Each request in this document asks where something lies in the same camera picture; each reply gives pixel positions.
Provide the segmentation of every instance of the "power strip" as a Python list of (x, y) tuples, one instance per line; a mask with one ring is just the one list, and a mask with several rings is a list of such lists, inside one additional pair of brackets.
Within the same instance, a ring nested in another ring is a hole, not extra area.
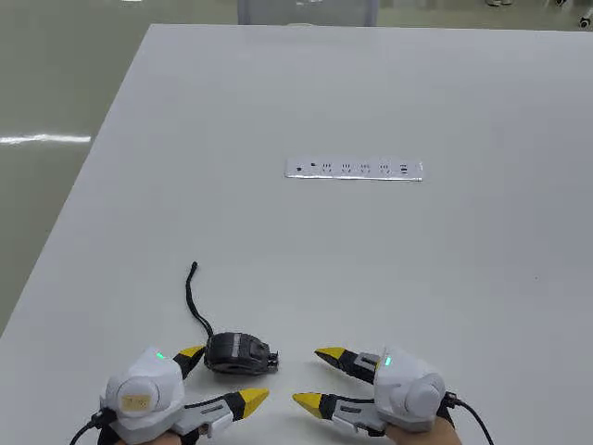
[(421, 162), (393, 157), (355, 159), (345, 156), (309, 156), (286, 161), (284, 176), (299, 179), (370, 179), (374, 181), (421, 181)]

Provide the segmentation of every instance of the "chair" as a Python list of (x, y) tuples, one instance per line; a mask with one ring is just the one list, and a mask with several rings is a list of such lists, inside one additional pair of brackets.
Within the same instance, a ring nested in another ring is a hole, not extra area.
[(379, 0), (237, 0), (240, 25), (375, 26)]

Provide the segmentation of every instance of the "black cable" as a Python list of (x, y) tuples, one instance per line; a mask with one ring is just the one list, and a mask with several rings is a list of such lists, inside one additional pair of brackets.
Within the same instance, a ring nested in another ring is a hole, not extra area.
[(70, 445), (74, 445), (78, 442), (78, 439), (82, 437), (84, 433), (86, 433), (91, 428), (102, 428), (105, 425), (109, 425), (111, 422), (114, 422), (117, 419), (117, 415), (115, 411), (110, 410), (109, 408), (104, 408), (91, 416), (91, 420), (87, 422), (85, 426), (78, 430), (78, 432), (74, 435), (72, 440), (70, 441)]
[(74, 445), (76, 442), (78, 442), (78, 439), (80, 439), (81, 436), (84, 433), (86, 433), (89, 429), (91, 429), (93, 426), (95, 426), (95, 424), (93, 424), (93, 421), (90, 421), (88, 424), (79, 429), (78, 433), (76, 433), (70, 441), (70, 445)]
[(214, 330), (212, 329), (212, 326), (210, 325), (208, 320), (201, 316), (200, 313), (197, 311), (197, 307), (194, 304), (194, 297), (192, 296), (191, 283), (192, 278), (194, 278), (194, 274), (196, 273), (196, 270), (197, 262), (194, 261), (192, 262), (192, 268), (190, 269), (189, 274), (187, 275), (187, 279), (185, 280), (185, 300), (187, 301), (187, 307), (189, 308), (189, 312), (191, 312), (192, 315), (194, 315), (194, 318), (196, 318), (196, 320), (198, 320), (204, 326), (204, 329), (208, 334), (208, 338), (210, 338), (214, 335)]
[(467, 411), (469, 411), (470, 414), (475, 419), (475, 421), (478, 423), (478, 425), (482, 428), (482, 431), (484, 431), (484, 435), (486, 436), (486, 440), (488, 441), (488, 444), (494, 445), (494, 440), (492, 440), (490, 433), (488, 433), (488, 428), (486, 428), (486, 425), (484, 424), (484, 422), (482, 421), (482, 419), (480, 418), (480, 416), (478, 415), (478, 413), (476, 412), (476, 410), (474, 408), (472, 408), (469, 404), (467, 404), (463, 400), (458, 399), (457, 394), (455, 394), (453, 392), (447, 392), (447, 394), (445, 395), (444, 402), (448, 408), (454, 409), (456, 406), (460, 406), (460, 407), (465, 408)]

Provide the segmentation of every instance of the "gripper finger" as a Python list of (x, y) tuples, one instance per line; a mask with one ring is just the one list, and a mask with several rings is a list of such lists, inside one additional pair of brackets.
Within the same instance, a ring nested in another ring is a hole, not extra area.
[(381, 359), (378, 355), (368, 352), (357, 354), (337, 347), (319, 348), (315, 353), (334, 368), (370, 384), (374, 380), (374, 371)]
[(386, 423), (379, 418), (373, 399), (351, 399), (315, 392), (295, 394), (293, 399), (315, 417), (331, 420), (348, 431), (358, 433), (364, 429), (372, 437), (385, 434)]

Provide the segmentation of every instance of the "white table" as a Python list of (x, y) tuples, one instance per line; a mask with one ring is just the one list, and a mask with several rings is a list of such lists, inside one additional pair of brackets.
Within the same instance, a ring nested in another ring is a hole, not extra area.
[[(153, 26), (0, 341), (2, 442), (68, 443), (144, 347), (203, 343), (193, 259), (214, 328), (280, 350), (277, 375), (189, 377), (193, 400), (271, 390), (219, 445), (380, 443), (290, 396), (370, 396), (312, 352), (385, 343), (438, 366), (498, 444), (590, 441), (587, 54), (583, 33)], [(283, 178), (303, 154), (426, 178)]]

